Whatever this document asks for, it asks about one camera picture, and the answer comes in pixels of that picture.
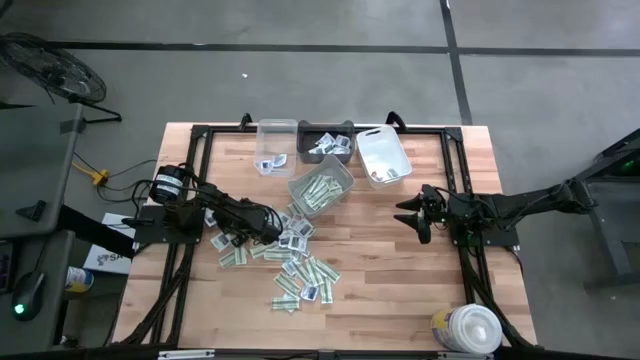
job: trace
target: desk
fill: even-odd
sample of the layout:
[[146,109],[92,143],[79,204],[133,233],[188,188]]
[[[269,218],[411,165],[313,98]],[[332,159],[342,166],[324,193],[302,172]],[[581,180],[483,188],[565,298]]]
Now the desk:
[[[158,166],[184,161],[193,125],[167,124]],[[487,127],[462,129],[474,190],[501,192]],[[420,245],[415,231],[392,217],[403,212],[394,204],[415,196],[423,183],[446,187],[440,141],[424,135],[402,135],[401,140],[413,166],[403,183],[373,190],[354,156],[347,165],[355,177],[353,190],[312,220],[318,231],[310,241],[311,253],[342,273],[333,288],[333,305],[303,301],[293,314],[272,311],[271,298],[283,293],[273,282],[280,263],[249,259],[245,266],[222,269],[220,254],[208,242],[217,231],[205,231],[191,268],[179,347],[442,349],[430,318],[464,304],[457,251],[446,231],[432,227],[431,244]],[[253,166],[254,149],[255,134],[216,134],[207,180],[231,196],[285,210],[292,201],[287,179],[261,177]],[[297,175],[313,166],[298,162]],[[133,259],[114,341],[129,335],[156,300],[166,251],[166,245],[152,245]],[[518,264],[501,248],[488,248],[487,261],[498,304],[535,342]],[[165,335],[170,316],[169,310]]]

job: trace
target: yellow connector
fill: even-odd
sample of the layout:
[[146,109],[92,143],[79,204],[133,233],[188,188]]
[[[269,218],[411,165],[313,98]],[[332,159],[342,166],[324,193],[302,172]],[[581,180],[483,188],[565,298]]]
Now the yellow connector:
[[71,165],[73,165],[73,167],[75,167],[76,169],[82,171],[83,173],[91,176],[91,178],[93,179],[93,185],[95,186],[102,186],[104,184],[107,183],[107,180],[109,179],[109,171],[106,169],[102,169],[102,171],[100,171],[100,173],[97,173],[95,171],[89,171],[81,166],[79,166],[78,164],[72,162]]
[[93,178],[93,185],[102,186],[107,183],[107,179],[109,178],[109,171],[102,169],[100,174],[97,172],[92,172],[91,177]]

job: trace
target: white lid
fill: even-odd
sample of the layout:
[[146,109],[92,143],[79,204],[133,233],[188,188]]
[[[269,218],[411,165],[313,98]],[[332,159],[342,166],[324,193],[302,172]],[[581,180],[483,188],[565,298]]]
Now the white lid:
[[489,354],[500,346],[502,327],[491,310],[470,304],[459,308],[454,317],[454,336],[466,351]]

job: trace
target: concrete floor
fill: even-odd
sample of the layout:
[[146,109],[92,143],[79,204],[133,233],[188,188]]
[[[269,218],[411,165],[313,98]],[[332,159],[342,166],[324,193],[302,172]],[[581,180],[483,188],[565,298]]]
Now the concrete floor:
[[[632,0],[450,0],[450,6],[460,46],[640,47],[640,5]],[[1,32],[49,40],[229,44],[446,46],[443,29],[437,0],[22,0],[0,21]],[[80,137],[77,151],[101,168],[155,157],[166,122],[239,120],[247,111],[256,119],[382,123],[395,110],[408,123],[461,123],[447,55],[72,52],[105,80],[103,105],[125,117]],[[462,56],[461,64],[473,123],[490,127],[506,193],[576,174],[640,125],[637,58]],[[0,101],[49,103],[9,69],[0,68],[0,79]],[[119,184],[151,175],[148,166]],[[105,211],[132,213],[128,204],[101,202],[76,172],[66,202],[96,219]],[[540,344],[640,357],[640,291],[582,288],[610,271],[589,220],[544,214],[527,218],[518,231]],[[115,308],[117,296],[100,301]],[[101,345],[109,320],[107,314],[79,321],[83,344]]]

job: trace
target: fan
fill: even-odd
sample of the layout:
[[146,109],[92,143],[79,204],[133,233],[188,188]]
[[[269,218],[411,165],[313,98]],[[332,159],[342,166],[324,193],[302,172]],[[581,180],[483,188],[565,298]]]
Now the fan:
[[98,74],[46,40],[25,33],[9,33],[0,37],[0,57],[47,92],[116,116],[87,123],[122,121],[120,114],[95,105],[107,95],[107,87]]

